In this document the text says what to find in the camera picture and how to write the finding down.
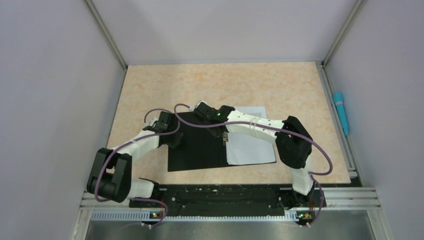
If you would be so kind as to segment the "grey black file folder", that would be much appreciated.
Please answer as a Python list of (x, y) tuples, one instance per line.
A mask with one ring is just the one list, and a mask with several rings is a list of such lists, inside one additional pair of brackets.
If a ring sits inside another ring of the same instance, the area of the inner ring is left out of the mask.
[(227, 137), (214, 137), (205, 128), (183, 123), (179, 130), (183, 139), (179, 146), (168, 149), (168, 172), (249, 166), (227, 163)]

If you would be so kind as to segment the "white printed paper stack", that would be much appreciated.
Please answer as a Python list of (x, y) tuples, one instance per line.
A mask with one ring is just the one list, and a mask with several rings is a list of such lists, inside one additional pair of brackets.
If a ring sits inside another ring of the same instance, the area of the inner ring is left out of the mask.
[[(229, 115), (228, 122), (250, 122), (257, 118), (267, 118), (265, 106), (236, 107)], [(229, 132), (226, 136), (226, 158), (230, 166), (262, 165), (276, 162), (274, 146), (260, 138), (239, 132)]]

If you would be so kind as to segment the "turquoise marker pen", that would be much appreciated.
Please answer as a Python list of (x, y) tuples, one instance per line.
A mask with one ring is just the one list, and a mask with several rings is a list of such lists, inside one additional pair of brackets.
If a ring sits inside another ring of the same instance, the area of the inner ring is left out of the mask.
[(346, 115), (346, 110), (344, 107), (344, 98), (341, 92), (335, 92), (332, 96), (333, 103), (335, 105), (337, 115), (341, 124), (341, 128), (344, 136), (349, 135), (349, 123)]

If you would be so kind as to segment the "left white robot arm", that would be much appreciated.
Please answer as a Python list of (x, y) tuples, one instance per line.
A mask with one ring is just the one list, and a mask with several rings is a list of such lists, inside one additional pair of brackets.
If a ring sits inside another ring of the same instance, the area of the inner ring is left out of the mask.
[(86, 191), (98, 202), (121, 203), (127, 198), (141, 198), (149, 207), (160, 202), (158, 183), (132, 176), (133, 163), (162, 145), (175, 148), (183, 138), (180, 121), (174, 113), (162, 111), (138, 135), (120, 146), (100, 148), (94, 157)]

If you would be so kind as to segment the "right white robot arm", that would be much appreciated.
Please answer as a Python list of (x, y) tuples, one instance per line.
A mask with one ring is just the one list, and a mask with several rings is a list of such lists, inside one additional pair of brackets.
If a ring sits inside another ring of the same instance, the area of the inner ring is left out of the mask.
[(208, 126), (207, 130), (214, 137), (221, 137), (224, 133), (243, 134), (276, 146), (279, 159), (290, 168), (294, 202), (307, 206), (313, 200), (315, 184), (307, 168), (312, 144), (300, 137), (311, 139), (311, 136), (298, 118), (290, 115), (285, 120), (272, 120), (227, 105), (216, 109), (204, 101), (197, 103), (190, 111), (200, 125)]

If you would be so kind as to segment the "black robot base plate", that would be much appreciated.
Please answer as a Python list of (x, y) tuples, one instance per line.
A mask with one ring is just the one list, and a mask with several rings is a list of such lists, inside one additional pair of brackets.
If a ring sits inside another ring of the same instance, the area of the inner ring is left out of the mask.
[(228, 220), (290, 216), (298, 225), (315, 221), (327, 206), (324, 191), (314, 186), (310, 197), (289, 184), (160, 184), (147, 200), (130, 198), (129, 207), (151, 210), (150, 218)]

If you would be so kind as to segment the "left aluminium corner post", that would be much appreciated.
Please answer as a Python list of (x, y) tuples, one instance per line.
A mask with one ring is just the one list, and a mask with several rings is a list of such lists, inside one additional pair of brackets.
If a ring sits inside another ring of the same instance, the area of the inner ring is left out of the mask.
[(94, 20), (100, 34), (105, 40), (109, 50), (111, 51), (114, 58), (117, 60), (121, 68), (126, 72), (128, 65), (126, 64), (117, 44), (115, 43), (113, 36), (111, 35), (107, 25), (105, 24), (103, 18), (101, 17), (99, 11), (97, 10), (95, 3), (92, 0), (83, 0), (87, 10), (89, 11), (91, 17)]

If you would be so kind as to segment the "aluminium corner post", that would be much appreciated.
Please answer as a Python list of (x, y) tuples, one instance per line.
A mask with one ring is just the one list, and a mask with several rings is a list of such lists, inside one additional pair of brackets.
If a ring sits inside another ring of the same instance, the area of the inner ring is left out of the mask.
[(91, 17), (94, 20), (100, 34), (105, 40), (109, 50), (111, 51), (114, 58), (117, 60), (121, 68), (126, 72), (128, 65), (126, 64), (117, 44), (115, 43), (113, 36), (111, 35), (107, 25), (105, 24), (103, 18), (101, 17), (99, 11), (97, 10), (95, 3), (92, 0), (83, 0), (87, 10), (89, 11)]
[(338, 34), (336, 35), (334, 41), (332, 42), (332, 45), (330, 46), (327, 54), (325, 55), (324, 59), (321, 61), (322, 68), (325, 69), (328, 64), (331, 62), (332, 58), (334, 57), (336, 51), (342, 44), (342, 41), (344, 40), (345, 36), (348, 34), (350, 28), (354, 24), (358, 14), (361, 12), (364, 5), (367, 3), (367, 0), (357, 0), (355, 2), (355, 5), (353, 6), (352, 10), (348, 14), (345, 22), (341, 26)]

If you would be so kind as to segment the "aluminium frame rail front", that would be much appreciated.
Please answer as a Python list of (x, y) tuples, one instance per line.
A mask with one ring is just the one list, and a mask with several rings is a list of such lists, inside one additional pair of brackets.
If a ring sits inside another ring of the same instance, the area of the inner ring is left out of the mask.
[(154, 202), (97, 202), (84, 193), (73, 240), (391, 240), (372, 187), (324, 185), (307, 207), (284, 209), (284, 184), (164, 185)]

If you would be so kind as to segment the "right aluminium corner post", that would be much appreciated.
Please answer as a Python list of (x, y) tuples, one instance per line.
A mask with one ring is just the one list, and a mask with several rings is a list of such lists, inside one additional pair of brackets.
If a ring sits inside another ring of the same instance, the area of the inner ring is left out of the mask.
[(342, 44), (342, 41), (344, 40), (345, 36), (348, 34), (350, 28), (354, 24), (358, 14), (361, 12), (364, 5), (367, 3), (367, 0), (357, 0), (355, 2), (355, 5), (353, 6), (352, 10), (348, 14), (345, 22), (341, 26), (338, 34), (336, 35), (334, 41), (332, 42), (332, 45), (330, 46), (327, 54), (325, 55), (324, 59), (321, 61), (322, 68), (325, 69), (328, 64), (331, 62), (332, 58), (334, 57), (336, 51)]

